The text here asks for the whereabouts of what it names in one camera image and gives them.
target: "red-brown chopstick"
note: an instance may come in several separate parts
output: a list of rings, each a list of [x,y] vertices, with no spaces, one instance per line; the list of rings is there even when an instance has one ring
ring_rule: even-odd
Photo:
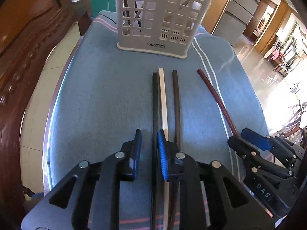
[[[208,80],[207,76],[204,74],[204,72],[202,71],[202,69],[198,69],[197,73],[199,74],[199,76],[202,78],[202,80],[205,82],[206,86],[208,87],[209,91],[211,92],[211,94],[213,95],[215,101],[217,102],[217,104],[219,105],[219,107],[221,108],[227,122],[228,125],[232,131],[232,134],[235,137],[239,137],[237,130],[235,129],[235,126],[221,100],[221,98],[219,97],[219,95],[217,94],[217,92],[215,91],[214,87],[212,86],[212,84],[210,83],[210,81]]]

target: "dark brown chopstick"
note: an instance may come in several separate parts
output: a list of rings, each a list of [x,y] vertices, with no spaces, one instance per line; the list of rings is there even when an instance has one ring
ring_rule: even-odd
[[[172,72],[173,88],[174,88],[174,107],[175,107],[175,144],[177,144],[180,151],[181,145],[181,121],[180,121],[180,96],[179,96],[179,83],[178,73],[176,70]],[[169,183],[169,203],[168,203],[168,230],[174,229],[176,217],[176,205],[178,196],[178,182]]]
[[[152,170],[151,170],[151,212],[150,230],[155,229],[157,208],[157,174],[158,174],[158,130],[159,130],[159,78],[158,73],[153,73],[153,145],[152,145]]]
[[[221,108],[227,123],[232,131],[232,134],[235,137],[239,137],[237,130],[235,129],[235,126],[221,100],[221,98],[219,97],[219,95],[217,94],[216,90],[214,89],[214,87],[212,86],[212,84],[210,83],[210,81],[208,80],[207,76],[204,74],[204,72],[202,71],[202,69],[198,69],[197,73],[199,74],[199,76],[202,78],[202,80],[205,82],[206,86],[208,87],[209,91],[211,92],[211,94],[213,95],[215,101],[217,102],[217,104],[219,105],[219,107]]]

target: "metal screw head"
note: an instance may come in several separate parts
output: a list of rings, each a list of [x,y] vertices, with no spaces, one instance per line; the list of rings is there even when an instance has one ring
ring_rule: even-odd
[[[185,154],[183,152],[178,152],[178,153],[176,153],[176,158],[183,159],[183,158],[185,158]]]
[[[220,163],[219,161],[213,161],[213,162],[212,162],[212,166],[213,166],[214,168],[219,168],[219,167],[221,167],[221,163]]]
[[[84,168],[86,168],[88,166],[88,161],[81,161],[80,163],[79,163],[79,167],[81,168],[81,169],[84,169]]]
[[[125,153],[124,152],[117,152],[117,153],[115,153],[115,157],[117,158],[117,159],[121,159],[121,158],[124,158],[125,157]]]

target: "blue gripper pad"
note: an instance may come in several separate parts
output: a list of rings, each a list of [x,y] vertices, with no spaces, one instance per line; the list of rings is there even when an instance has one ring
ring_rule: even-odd
[[[261,150],[270,150],[271,149],[271,145],[270,145],[269,140],[267,138],[259,135],[258,133],[254,132],[254,131],[252,131],[248,128],[245,128],[245,129],[242,130],[241,136],[246,141],[254,144],[255,146],[257,146]]]

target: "pink garment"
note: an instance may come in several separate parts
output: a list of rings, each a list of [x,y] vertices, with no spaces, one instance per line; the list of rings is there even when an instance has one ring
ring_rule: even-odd
[[[275,50],[272,54],[274,54],[272,60],[276,60],[277,57],[279,56],[280,52],[278,50]]]
[[[268,58],[268,56],[276,50],[275,46],[272,46],[271,49],[264,55],[264,58]]]

